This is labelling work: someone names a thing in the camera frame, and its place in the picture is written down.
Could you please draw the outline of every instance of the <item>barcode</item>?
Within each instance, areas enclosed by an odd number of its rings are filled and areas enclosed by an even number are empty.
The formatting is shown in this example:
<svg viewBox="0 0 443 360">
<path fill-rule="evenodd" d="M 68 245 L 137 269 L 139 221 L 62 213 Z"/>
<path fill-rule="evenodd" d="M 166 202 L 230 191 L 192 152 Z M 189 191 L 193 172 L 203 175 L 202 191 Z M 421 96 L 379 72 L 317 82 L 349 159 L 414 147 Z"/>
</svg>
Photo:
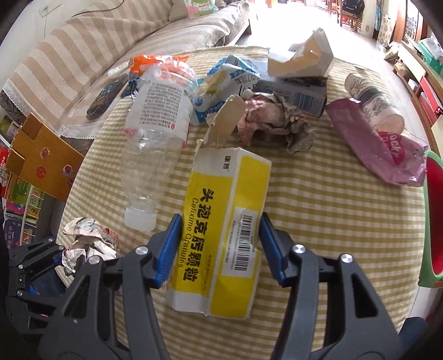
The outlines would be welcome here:
<svg viewBox="0 0 443 360">
<path fill-rule="evenodd" d="M 252 216 L 243 215 L 241 219 L 240 234 L 238 236 L 238 248 L 235 257 L 234 269 L 246 271 L 249 264 L 249 255 L 251 254 L 251 224 Z"/>
<path fill-rule="evenodd" d="M 301 93 L 295 94 L 294 105 L 298 106 L 301 110 L 308 111 L 312 114 L 319 112 L 323 106 L 319 99 Z"/>
<path fill-rule="evenodd" d="M 248 269 L 250 254 L 251 254 L 251 243 L 247 241 L 240 241 L 238 243 L 234 269 L 239 271 L 246 271 Z"/>
</svg>

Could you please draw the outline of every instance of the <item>white bottle cap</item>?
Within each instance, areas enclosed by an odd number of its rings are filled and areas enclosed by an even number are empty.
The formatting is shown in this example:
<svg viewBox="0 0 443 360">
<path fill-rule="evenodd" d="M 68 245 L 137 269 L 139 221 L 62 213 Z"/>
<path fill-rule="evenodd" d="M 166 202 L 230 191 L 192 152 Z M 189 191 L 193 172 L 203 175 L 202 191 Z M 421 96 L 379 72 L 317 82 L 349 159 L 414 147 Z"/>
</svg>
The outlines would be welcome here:
<svg viewBox="0 0 443 360">
<path fill-rule="evenodd" d="M 145 234 L 155 229 L 156 222 L 156 212 L 145 212 L 127 207 L 124 213 L 124 224 Z"/>
</svg>

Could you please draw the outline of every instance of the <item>checkered tablecloth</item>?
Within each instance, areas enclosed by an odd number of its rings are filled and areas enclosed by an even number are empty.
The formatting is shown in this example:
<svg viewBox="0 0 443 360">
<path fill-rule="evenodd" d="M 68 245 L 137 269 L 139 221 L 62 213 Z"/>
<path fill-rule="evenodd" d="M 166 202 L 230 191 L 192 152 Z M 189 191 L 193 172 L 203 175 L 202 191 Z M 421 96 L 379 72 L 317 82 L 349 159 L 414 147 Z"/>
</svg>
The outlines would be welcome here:
<svg viewBox="0 0 443 360">
<path fill-rule="evenodd" d="M 203 76 L 219 59 L 236 54 L 265 59 L 260 47 L 221 47 L 189 53 L 188 63 Z M 327 83 L 328 102 L 346 97 L 344 81 L 359 71 L 386 90 L 380 76 L 337 60 Z M 58 243 L 72 239 L 62 233 L 74 217 L 88 216 L 120 234 L 126 254 L 145 244 L 149 236 L 124 225 L 126 196 L 120 183 L 120 153 L 126 136 L 125 116 L 131 103 L 123 100 L 110 115 L 89 150 L 71 190 L 58 232 Z M 310 118 L 317 129 L 307 153 L 284 149 L 253 148 L 272 161 L 265 211 L 276 228 L 287 231 L 316 254 L 336 258 L 354 255 L 381 296 L 397 329 L 401 327 L 415 295 L 424 243 L 424 198 L 421 188 L 388 185 L 355 157 L 331 126 L 326 114 Z M 206 131 L 192 128 L 188 147 L 167 180 L 155 231 L 165 230 L 172 215 L 181 213 L 196 140 Z M 238 146 L 232 136 L 229 145 Z M 280 288 L 262 259 L 251 317 L 234 321 L 171 309 L 163 290 L 153 300 L 162 334 L 173 359 L 269 359 L 279 334 L 289 290 Z M 124 337 L 122 306 L 117 308 L 117 330 Z M 321 286 L 313 348 L 323 344 L 326 288 Z"/>
</svg>

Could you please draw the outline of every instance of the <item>torn box flap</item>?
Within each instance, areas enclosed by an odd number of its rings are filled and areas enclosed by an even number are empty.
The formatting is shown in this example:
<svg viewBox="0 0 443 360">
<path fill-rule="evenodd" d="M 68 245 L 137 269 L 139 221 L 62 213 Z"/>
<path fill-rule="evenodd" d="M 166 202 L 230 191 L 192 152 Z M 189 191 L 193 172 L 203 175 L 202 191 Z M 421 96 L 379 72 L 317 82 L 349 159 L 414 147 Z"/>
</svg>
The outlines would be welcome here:
<svg viewBox="0 0 443 360">
<path fill-rule="evenodd" d="M 306 42 L 293 44 L 289 51 L 271 49 L 268 74 L 275 77 L 327 77 L 333 60 L 326 34 L 318 28 Z"/>
<path fill-rule="evenodd" d="M 241 117 L 245 114 L 245 111 L 245 103 L 240 96 L 229 96 L 218 113 L 210 117 L 209 129 L 203 138 L 203 142 L 200 142 L 198 145 L 198 148 L 200 146 L 208 147 L 213 144 L 215 144 L 216 148 L 223 146 L 234 131 Z"/>
</svg>

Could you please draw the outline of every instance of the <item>floor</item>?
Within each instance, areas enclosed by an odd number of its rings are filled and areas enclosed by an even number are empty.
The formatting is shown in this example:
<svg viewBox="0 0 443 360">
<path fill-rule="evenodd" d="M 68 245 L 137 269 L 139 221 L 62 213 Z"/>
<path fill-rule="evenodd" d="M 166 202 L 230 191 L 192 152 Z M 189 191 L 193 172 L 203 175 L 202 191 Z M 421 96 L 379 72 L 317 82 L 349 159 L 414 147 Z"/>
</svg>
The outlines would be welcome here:
<svg viewBox="0 0 443 360">
<path fill-rule="evenodd" d="M 255 5 L 251 6 L 252 12 L 256 13 L 256 16 L 251 16 L 252 35 L 244 34 L 237 45 L 289 49 L 293 43 L 305 41 L 312 30 L 323 28 L 336 58 L 374 70 L 385 79 L 386 86 L 404 117 L 406 129 L 428 142 L 408 90 L 392 72 L 392 64 L 383 60 L 384 54 L 377 48 L 374 39 L 342 28 L 337 24 L 336 16 L 329 17 L 326 12 L 305 7 L 302 3 L 273 3 L 272 8 L 268 8 L 264 0 L 255 0 Z M 441 295 L 441 289 L 417 286 L 410 316 L 426 319 L 435 309 Z"/>
</svg>

